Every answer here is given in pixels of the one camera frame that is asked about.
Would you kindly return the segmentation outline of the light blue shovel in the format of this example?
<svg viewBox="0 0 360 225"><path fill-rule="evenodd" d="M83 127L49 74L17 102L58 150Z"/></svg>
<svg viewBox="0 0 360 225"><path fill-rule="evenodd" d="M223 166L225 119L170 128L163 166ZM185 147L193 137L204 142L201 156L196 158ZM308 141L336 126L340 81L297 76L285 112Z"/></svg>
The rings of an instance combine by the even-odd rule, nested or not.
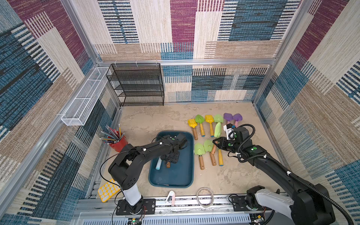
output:
<svg viewBox="0 0 360 225"><path fill-rule="evenodd" d="M159 157L155 169L159 171L161 169L161 165L162 165L162 159L161 157Z"/></svg>

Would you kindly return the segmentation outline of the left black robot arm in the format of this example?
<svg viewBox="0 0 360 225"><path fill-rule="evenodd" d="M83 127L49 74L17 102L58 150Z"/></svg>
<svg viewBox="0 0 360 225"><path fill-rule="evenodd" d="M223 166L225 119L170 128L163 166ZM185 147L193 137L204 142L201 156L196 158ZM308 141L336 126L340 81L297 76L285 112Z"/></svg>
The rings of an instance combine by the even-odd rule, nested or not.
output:
<svg viewBox="0 0 360 225"><path fill-rule="evenodd" d="M176 164L180 150L187 142L183 134L166 135L147 145L134 147L128 144L123 148L109 166L108 172L119 184L128 206L143 206L143 196L137 187L143 166L156 158Z"/></svg>

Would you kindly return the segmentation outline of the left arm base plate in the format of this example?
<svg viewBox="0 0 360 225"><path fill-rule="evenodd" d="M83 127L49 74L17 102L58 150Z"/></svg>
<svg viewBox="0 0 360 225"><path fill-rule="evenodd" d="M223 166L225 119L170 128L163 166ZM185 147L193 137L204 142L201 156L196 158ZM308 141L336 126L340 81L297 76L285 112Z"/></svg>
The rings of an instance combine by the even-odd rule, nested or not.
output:
<svg viewBox="0 0 360 225"><path fill-rule="evenodd" d="M134 206L131 206L126 199L119 200L118 206L115 212L116 216L127 216L127 215L153 215L155 214L156 208L156 199L149 198L144 199L142 198L138 203Z"/></svg>

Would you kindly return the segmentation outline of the purple shovel long pink handle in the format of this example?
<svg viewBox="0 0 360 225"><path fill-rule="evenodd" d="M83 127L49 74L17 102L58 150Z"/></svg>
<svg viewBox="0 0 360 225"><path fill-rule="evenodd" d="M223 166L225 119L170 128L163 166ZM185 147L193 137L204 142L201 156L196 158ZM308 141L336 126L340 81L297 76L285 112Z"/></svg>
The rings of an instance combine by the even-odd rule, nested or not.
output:
<svg viewBox="0 0 360 225"><path fill-rule="evenodd" d="M231 123L233 120L233 115L231 113L224 113L223 117L227 124Z"/></svg>

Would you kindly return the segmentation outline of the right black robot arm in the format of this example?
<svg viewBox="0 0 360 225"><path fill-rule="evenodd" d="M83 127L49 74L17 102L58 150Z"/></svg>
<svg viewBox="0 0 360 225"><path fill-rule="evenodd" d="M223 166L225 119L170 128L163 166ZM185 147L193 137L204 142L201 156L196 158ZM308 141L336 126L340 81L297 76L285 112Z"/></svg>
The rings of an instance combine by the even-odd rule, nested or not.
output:
<svg viewBox="0 0 360 225"><path fill-rule="evenodd" d="M225 125L227 135L215 135L214 146L232 153L240 163L250 163L272 178L287 194L272 192L264 186L247 190L244 198L246 207L251 210L272 209L291 219L296 225L330 225L336 220L334 208L354 224L351 216L329 196L321 184L312 184L301 178L277 161L266 149L252 143L255 127L243 124L238 127Z"/></svg>

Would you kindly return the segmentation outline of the bright green shovel yellow handle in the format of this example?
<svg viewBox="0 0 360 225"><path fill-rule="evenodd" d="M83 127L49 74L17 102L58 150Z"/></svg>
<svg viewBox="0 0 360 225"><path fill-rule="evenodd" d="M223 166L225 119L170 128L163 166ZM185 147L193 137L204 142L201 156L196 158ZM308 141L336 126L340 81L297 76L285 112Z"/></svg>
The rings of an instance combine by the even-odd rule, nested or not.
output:
<svg viewBox="0 0 360 225"><path fill-rule="evenodd" d="M218 162L221 167L224 165L222 150L220 149L218 150Z"/></svg>

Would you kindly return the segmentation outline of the yellow shovel wooden handle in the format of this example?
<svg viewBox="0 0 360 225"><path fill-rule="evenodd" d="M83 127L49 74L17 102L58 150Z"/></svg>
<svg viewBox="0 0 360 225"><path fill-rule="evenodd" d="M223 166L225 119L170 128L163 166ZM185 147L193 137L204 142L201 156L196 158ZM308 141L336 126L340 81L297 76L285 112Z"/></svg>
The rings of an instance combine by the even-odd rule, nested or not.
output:
<svg viewBox="0 0 360 225"><path fill-rule="evenodd" d="M195 119L189 119L188 120L188 125L192 128L194 139L198 140L197 131L196 131L196 126L197 126L196 120Z"/></svg>

